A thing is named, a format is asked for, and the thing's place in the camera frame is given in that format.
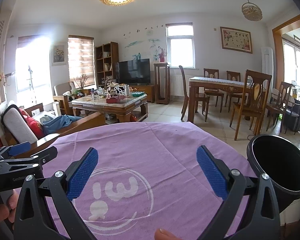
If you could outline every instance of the purple fabric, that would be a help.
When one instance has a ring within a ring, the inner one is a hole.
[[[230,169],[255,176],[242,155],[189,122],[112,124],[61,137],[53,145],[58,157],[44,165],[45,177],[65,170],[89,147],[98,150],[99,163],[74,200],[98,240],[150,240],[157,228],[184,240],[197,239],[222,202],[197,163],[200,145]],[[228,234],[235,232],[246,201],[244,197]]]

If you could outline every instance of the human hand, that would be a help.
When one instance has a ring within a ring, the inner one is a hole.
[[[177,238],[174,234],[168,232],[164,229],[157,229],[157,231],[154,233],[154,240],[181,240],[180,238]]]
[[[6,204],[0,204],[0,222],[5,220],[6,218],[8,218],[11,223],[14,222],[18,198],[19,195],[15,190],[13,190],[13,194],[8,199],[9,206],[12,209],[10,212]]]

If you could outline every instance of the bookshelf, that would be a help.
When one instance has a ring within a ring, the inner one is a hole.
[[[103,87],[107,76],[115,79],[115,65],[119,62],[118,43],[110,42],[96,47],[96,79],[98,86]]]

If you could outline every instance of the metal screw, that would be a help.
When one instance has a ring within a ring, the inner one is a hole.
[[[26,177],[26,181],[31,181],[32,178],[33,178],[32,175],[28,175],[28,176]]]
[[[239,176],[240,175],[240,171],[238,171],[236,169],[233,169],[233,170],[231,170],[231,174],[234,175],[234,176]]]
[[[262,176],[263,179],[269,179],[270,178],[269,175],[266,174],[266,173],[263,173],[261,176]]]
[[[57,171],[54,176],[56,176],[57,178],[60,178],[63,175],[63,171]]]

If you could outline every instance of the radiator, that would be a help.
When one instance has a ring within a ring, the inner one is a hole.
[[[186,86],[187,86],[187,93],[189,95],[189,78],[194,76],[186,75]],[[183,97],[183,82],[182,82],[182,75],[171,75],[170,77],[170,89],[172,96]],[[203,93],[203,88],[199,88],[199,92]]]

